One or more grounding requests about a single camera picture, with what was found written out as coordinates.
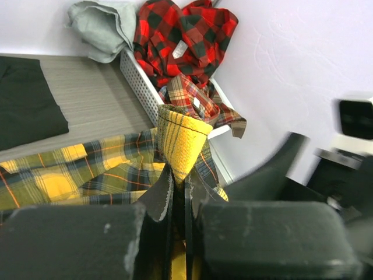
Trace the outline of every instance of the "plaid shirt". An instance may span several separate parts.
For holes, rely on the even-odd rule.
[[[160,107],[158,129],[0,163],[0,225],[14,209],[28,205],[130,204],[158,180],[166,161],[176,182],[195,166],[227,199],[205,139],[212,127],[172,110]]]
[[[162,87],[159,95],[166,104],[182,108],[197,120],[214,128],[228,124],[234,137],[242,138],[244,135],[246,119],[222,102],[211,81],[199,89],[185,75],[180,74]]]
[[[171,0],[147,1],[138,13],[134,49],[137,62],[160,89],[180,73],[199,88],[221,64],[238,19],[210,0],[180,9]],[[173,53],[180,44],[186,51]]]

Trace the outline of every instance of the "wire basket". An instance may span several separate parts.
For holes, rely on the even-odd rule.
[[[152,82],[149,80],[147,75],[141,66],[137,63],[133,52],[124,48],[121,53],[121,71],[128,81],[133,92],[136,94],[139,99],[142,107],[145,109],[150,120],[157,126],[158,123],[158,105],[164,104],[155,87],[152,85]],[[215,89],[217,90],[221,100],[228,107],[232,107],[232,104],[229,102],[228,98],[216,83],[216,81],[211,78],[211,82],[214,84]],[[208,136],[209,139],[212,139],[218,135],[221,135],[230,130],[228,125],[224,125],[219,128],[215,128]]]

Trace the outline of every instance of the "white wall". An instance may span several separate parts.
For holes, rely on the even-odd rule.
[[[74,2],[0,0],[0,53],[85,55],[79,38],[64,28]],[[305,134],[312,141],[292,173],[304,181],[316,147],[327,148],[335,131],[332,100],[373,89],[373,2],[221,0],[219,6],[240,24],[216,79],[248,126],[243,139],[226,134],[214,145],[239,177],[286,131]]]
[[[139,6],[145,2],[130,1]],[[75,2],[79,1],[0,0],[0,53],[86,55],[87,48],[80,38],[65,28],[66,11]]]

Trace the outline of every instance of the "red and black plaid shirt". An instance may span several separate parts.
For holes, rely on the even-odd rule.
[[[222,62],[238,19],[229,10],[197,0],[180,9],[171,0],[147,1],[138,13],[135,58],[156,88],[183,73],[199,88]],[[176,46],[188,47],[174,58]]]

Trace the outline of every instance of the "yellow plaid shirt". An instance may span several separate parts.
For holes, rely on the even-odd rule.
[[[207,135],[211,125],[173,106],[160,106],[158,128],[120,135],[0,163],[0,225],[27,205],[123,205],[136,201],[159,178],[165,162],[175,182],[194,167],[220,194]],[[186,279],[185,252],[176,244],[173,279]]]

